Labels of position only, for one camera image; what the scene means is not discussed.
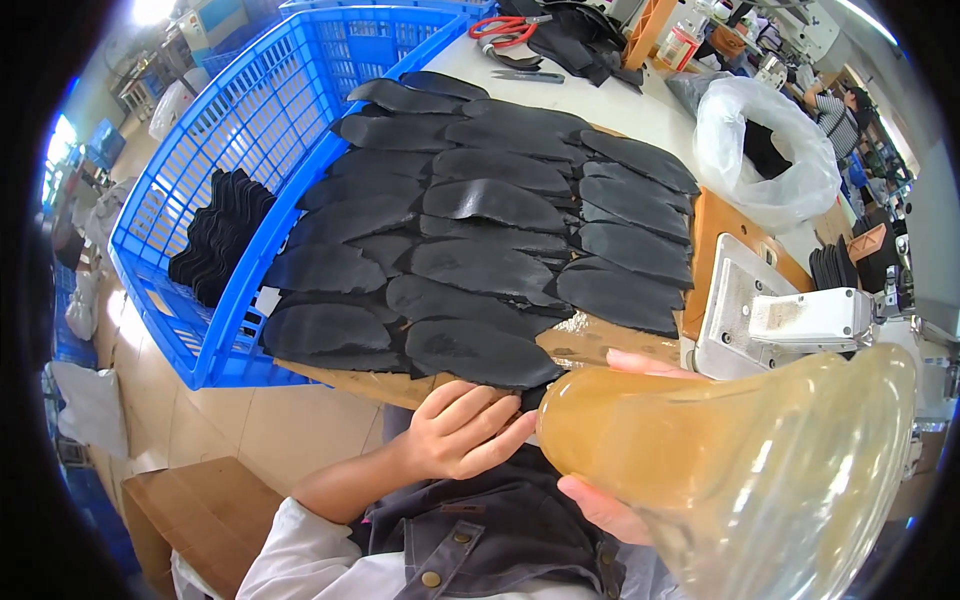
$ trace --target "red scissors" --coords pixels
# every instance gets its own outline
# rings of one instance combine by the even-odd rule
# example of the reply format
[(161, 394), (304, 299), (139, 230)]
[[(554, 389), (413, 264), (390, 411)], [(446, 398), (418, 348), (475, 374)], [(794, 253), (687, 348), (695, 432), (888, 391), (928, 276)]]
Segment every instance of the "red scissors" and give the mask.
[[(507, 46), (516, 46), (526, 41), (537, 30), (537, 25), (549, 21), (553, 18), (552, 14), (542, 14), (541, 16), (492, 16), (487, 19), (481, 19), (470, 26), (468, 34), (473, 39), (481, 37), (496, 36), (504, 37), (493, 42), (495, 48), (505, 48)], [(483, 29), (488, 25), (493, 25), (489, 29)]]

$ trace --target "tile floor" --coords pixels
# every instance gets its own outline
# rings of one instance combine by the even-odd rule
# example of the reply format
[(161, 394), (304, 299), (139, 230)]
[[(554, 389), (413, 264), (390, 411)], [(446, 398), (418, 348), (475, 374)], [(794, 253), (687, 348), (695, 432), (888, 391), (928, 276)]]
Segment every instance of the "tile floor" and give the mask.
[[(125, 124), (127, 146), (111, 178), (135, 177), (156, 141)], [(91, 454), (114, 505), (120, 482), (137, 473), (235, 456), (288, 494), (310, 471), (376, 448), (380, 403), (325, 386), (188, 390), (163, 357), (116, 275), (101, 283), (94, 337), (100, 368), (113, 367), (127, 420), (130, 458)]]

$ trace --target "striped shirt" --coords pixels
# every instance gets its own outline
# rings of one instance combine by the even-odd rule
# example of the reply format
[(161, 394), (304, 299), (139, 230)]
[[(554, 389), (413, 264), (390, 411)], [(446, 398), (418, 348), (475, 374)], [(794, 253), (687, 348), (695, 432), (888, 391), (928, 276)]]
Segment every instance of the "striped shirt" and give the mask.
[(860, 141), (860, 130), (856, 126), (853, 112), (843, 100), (833, 96), (817, 96), (817, 125), (830, 138), (833, 153), (837, 160), (849, 156)]

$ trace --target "gray apron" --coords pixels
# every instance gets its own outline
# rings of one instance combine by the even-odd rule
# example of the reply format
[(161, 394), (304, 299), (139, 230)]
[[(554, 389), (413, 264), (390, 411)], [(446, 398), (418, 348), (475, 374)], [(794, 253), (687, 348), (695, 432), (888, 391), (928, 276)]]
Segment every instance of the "gray apron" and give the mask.
[(471, 479), (385, 497), (351, 524), (351, 538), (367, 555), (403, 552), (406, 586), (397, 600), (485, 597), (535, 578), (617, 598), (626, 573), (614, 558), (619, 544), (557, 490), (559, 477), (525, 444)]

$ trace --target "apron snap button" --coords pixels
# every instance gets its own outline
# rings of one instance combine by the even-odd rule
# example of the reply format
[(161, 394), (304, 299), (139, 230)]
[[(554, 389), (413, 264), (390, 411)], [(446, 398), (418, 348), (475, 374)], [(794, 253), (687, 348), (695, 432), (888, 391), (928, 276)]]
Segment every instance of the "apron snap button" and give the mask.
[(427, 571), (420, 576), (420, 580), (428, 588), (435, 588), (440, 584), (440, 575), (433, 571)]

